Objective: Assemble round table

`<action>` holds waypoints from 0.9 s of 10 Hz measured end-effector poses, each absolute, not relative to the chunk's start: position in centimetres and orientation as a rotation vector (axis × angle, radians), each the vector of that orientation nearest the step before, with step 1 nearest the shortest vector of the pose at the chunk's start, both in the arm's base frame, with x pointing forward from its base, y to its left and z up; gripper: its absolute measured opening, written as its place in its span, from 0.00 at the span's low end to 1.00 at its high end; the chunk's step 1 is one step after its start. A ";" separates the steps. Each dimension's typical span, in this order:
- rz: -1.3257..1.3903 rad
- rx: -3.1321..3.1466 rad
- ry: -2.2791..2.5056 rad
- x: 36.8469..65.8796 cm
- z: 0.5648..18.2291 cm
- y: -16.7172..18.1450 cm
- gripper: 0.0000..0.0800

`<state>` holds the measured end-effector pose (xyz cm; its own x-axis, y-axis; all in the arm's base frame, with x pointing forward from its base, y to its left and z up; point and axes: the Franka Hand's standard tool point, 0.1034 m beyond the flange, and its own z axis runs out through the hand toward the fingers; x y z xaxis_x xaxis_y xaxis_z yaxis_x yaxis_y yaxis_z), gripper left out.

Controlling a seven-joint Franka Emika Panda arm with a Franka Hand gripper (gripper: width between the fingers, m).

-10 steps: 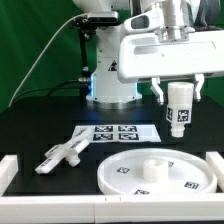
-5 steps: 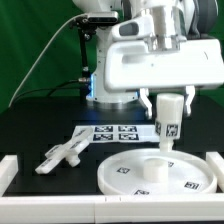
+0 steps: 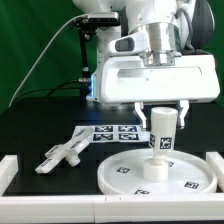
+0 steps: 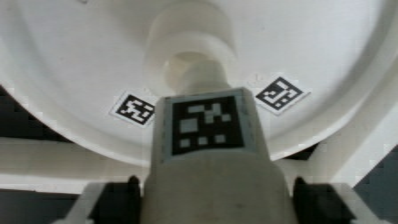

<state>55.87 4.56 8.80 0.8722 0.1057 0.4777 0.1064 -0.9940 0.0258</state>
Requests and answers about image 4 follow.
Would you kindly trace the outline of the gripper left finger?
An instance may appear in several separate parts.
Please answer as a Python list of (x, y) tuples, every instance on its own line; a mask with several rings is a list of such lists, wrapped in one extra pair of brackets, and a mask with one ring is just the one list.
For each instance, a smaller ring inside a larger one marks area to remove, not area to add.
[(58, 224), (140, 224), (140, 181), (97, 182), (85, 186)]

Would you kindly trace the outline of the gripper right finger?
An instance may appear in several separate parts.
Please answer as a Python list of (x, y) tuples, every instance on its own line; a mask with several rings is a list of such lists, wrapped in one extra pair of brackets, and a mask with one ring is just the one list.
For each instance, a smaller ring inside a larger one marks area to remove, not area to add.
[(343, 183), (307, 183), (295, 179), (293, 207), (298, 224), (380, 224), (371, 209)]

